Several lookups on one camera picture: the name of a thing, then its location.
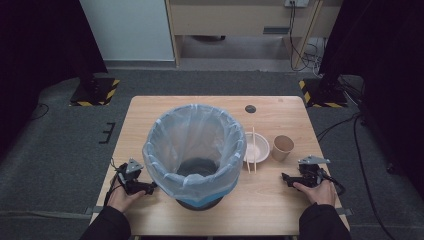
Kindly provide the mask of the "black stand with striped base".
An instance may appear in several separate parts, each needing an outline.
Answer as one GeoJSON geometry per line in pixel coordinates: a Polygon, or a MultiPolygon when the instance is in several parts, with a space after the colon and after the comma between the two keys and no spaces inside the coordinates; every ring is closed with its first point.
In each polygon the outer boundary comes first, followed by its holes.
{"type": "Polygon", "coordinates": [[[299,86],[307,107],[339,108],[347,106],[343,87],[335,75],[304,78],[299,81],[299,86]]]}
{"type": "Polygon", "coordinates": [[[83,71],[78,78],[80,83],[70,99],[71,106],[108,105],[120,83],[118,79],[88,71],[83,71]]]}

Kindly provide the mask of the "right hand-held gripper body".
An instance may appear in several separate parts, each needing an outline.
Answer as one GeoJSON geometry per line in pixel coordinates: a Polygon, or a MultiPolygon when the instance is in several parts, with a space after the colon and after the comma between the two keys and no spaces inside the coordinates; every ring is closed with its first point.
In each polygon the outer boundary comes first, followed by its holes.
{"type": "Polygon", "coordinates": [[[329,178],[327,172],[320,167],[320,164],[329,164],[329,159],[309,155],[299,160],[298,163],[300,174],[306,180],[305,186],[316,187],[324,179],[329,178]]]}

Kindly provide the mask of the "person's left hand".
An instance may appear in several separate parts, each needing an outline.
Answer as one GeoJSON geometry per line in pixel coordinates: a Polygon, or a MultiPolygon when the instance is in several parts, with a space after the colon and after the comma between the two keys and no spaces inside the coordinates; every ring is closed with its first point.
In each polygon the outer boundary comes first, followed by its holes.
{"type": "Polygon", "coordinates": [[[142,198],[144,195],[144,191],[128,195],[121,185],[117,185],[112,188],[109,200],[107,201],[107,206],[110,206],[121,213],[125,213],[133,203],[142,198]]]}

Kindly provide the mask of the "pale blue plastic bin bag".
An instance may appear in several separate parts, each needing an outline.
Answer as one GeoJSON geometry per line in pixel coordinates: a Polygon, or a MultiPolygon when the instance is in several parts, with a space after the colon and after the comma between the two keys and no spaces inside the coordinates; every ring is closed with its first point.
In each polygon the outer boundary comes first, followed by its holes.
{"type": "Polygon", "coordinates": [[[142,153],[152,180],[168,196],[203,203],[227,195],[236,186],[246,136],[228,112],[189,104],[156,120],[142,153]]]}

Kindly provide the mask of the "wooden chopstick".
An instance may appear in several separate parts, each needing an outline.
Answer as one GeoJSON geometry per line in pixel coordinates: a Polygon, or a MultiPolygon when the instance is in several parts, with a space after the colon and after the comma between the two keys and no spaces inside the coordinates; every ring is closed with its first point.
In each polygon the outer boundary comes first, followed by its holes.
{"type": "Polygon", "coordinates": [[[246,168],[247,168],[247,172],[250,174],[251,173],[251,169],[250,169],[250,163],[248,160],[248,155],[249,155],[249,134],[246,134],[246,153],[245,153],[245,162],[246,162],[246,168]]]}
{"type": "Polygon", "coordinates": [[[252,141],[253,141],[253,164],[254,164],[254,173],[257,173],[257,161],[256,161],[256,132],[255,127],[252,125],[252,141]]]}

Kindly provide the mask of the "person's right hand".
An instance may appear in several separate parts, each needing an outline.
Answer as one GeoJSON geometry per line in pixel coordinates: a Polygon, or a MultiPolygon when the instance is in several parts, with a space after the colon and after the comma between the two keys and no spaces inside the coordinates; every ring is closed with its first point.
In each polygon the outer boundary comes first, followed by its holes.
{"type": "Polygon", "coordinates": [[[337,193],[333,184],[328,180],[322,181],[314,188],[303,185],[296,189],[303,192],[312,204],[335,206],[337,193]]]}

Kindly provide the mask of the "brown paper cup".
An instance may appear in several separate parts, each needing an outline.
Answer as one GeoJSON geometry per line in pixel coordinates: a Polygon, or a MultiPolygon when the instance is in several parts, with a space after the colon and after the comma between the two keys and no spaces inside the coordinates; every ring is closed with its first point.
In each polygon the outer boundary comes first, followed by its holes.
{"type": "Polygon", "coordinates": [[[285,135],[276,136],[273,141],[271,155],[276,161],[284,161],[294,149],[294,142],[285,135]]]}

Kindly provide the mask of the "beige wooden desk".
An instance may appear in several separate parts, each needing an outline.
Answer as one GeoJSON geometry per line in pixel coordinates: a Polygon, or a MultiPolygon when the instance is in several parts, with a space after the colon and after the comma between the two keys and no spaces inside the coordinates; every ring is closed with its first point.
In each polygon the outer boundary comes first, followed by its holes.
{"type": "Polygon", "coordinates": [[[330,36],[344,0],[309,0],[306,8],[285,0],[164,0],[175,62],[183,38],[281,35],[299,66],[311,38],[330,36]]]}

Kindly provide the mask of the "white disposable bowl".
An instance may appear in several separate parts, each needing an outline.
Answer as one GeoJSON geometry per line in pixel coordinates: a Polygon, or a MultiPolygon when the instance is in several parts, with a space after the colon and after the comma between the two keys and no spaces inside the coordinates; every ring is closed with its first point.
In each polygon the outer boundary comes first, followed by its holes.
{"type": "MultiPolygon", "coordinates": [[[[252,141],[252,132],[246,132],[249,134],[249,155],[248,160],[249,163],[253,163],[253,141],[252,141]]],[[[260,134],[256,133],[256,161],[257,163],[265,161],[270,153],[270,147],[268,141],[260,134]]]]}

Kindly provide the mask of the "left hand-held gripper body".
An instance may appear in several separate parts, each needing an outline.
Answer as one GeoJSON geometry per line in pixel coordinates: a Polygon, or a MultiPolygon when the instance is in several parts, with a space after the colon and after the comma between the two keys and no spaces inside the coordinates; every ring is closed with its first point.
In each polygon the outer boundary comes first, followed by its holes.
{"type": "Polygon", "coordinates": [[[138,181],[142,169],[143,166],[133,158],[130,158],[127,163],[123,163],[117,168],[118,181],[128,195],[133,195],[140,191],[148,192],[148,186],[138,181]]]}

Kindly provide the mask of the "black trash bin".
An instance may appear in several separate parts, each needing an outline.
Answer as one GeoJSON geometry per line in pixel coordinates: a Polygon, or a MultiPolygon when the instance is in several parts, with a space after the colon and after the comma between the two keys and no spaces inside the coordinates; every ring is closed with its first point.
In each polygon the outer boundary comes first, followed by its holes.
{"type": "Polygon", "coordinates": [[[205,211],[215,207],[221,200],[222,200],[222,197],[214,199],[212,201],[203,202],[203,203],[188,203],[183,200],[177,199],[177,203],[188,210],[205,211]]]}

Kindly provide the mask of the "black curtain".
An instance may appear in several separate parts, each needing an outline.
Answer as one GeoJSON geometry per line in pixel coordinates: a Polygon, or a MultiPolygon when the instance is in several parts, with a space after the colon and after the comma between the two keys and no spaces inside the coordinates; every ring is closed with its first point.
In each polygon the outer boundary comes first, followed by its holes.
{"type": "Polygon", "coordinates": [[[424,0],[343,0],[320,72],[364,80],[361,110],[424,199],[424,0]]]}
{"type": "Polygon", "coordinates": [[[80,0],[0,0],[0,157],[43,89],[105,70],[80,0]]]}

